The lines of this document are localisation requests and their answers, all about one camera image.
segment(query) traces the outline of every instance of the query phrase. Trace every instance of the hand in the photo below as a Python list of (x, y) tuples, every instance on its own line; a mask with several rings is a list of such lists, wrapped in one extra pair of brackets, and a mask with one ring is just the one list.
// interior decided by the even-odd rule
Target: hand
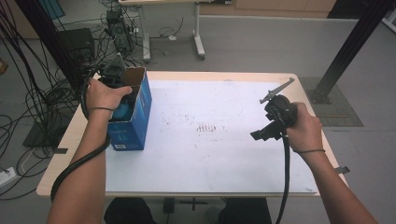
[(299, 152), (322, 149), (322, 126), (319, 119), (308, 113), (304, 103), (295, 104), (298, 110), (297, 121), (287, 129), (291, 148)]
[(118, 89), (111, 89), (102, 82), (90, 78), (88, 80), (89, 87), (87, 89), (87, 109), (90, 110), (95, 107), (104, 107), (109, 109), (116, 109), (122, 96), (132, 92), (131, 87), (121, 87)]

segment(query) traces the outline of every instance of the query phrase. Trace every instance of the forearm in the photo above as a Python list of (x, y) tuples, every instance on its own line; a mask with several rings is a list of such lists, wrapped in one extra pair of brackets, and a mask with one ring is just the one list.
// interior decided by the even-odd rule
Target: forearm
[(310, 167), (331, 223), (376, 223), (359, 199), (334, 171), (325, 153), (306, 153)]
[[(106, 138), (108, 112), (94, 111), (71, 161), (99, 148)], [(72, 172), (59, 187), (49, 223), (100, 223), (106, 188), (106, 155), (101, 153)]]

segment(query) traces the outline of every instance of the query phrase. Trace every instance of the wristband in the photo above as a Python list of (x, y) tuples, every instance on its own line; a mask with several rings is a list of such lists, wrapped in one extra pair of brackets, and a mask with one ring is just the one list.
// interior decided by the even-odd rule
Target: wristband
[(90, 112), (91, 110), (95, 110), (95, 109), (104, 109), (104, 110), (109, 110), (109, 111), (114, 111), (115, 109), (111, 109), (111, 108), (107, 108), (107, 107), (93, 107), (91, 109), (88, 109), (88, 112)]
[(309, 152), (326, 152), (326, 150), (325, 149), (312, 149), (312, 150), (307, 150), (307, 151), (295, 151), (295, 150), (293, 150), (295, 153), (298, 153), (298, 154), (304, 154), (304, 153), (309, 153)]

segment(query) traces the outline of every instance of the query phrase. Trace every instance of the white label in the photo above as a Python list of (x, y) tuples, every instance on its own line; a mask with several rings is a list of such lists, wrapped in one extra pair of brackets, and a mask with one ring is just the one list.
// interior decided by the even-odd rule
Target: white label
[(114, 148), (126, 148), (125, 145), (114, 145)]

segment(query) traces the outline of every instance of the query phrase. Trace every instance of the power strip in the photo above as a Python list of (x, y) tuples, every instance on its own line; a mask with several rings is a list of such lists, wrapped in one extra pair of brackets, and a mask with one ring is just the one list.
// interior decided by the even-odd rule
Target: power strip
[(18, 178), (15, 174), (14, 168), (9, 167), (6, 171), (0, 173), (0, 188), (11, 182), (12, 180)]

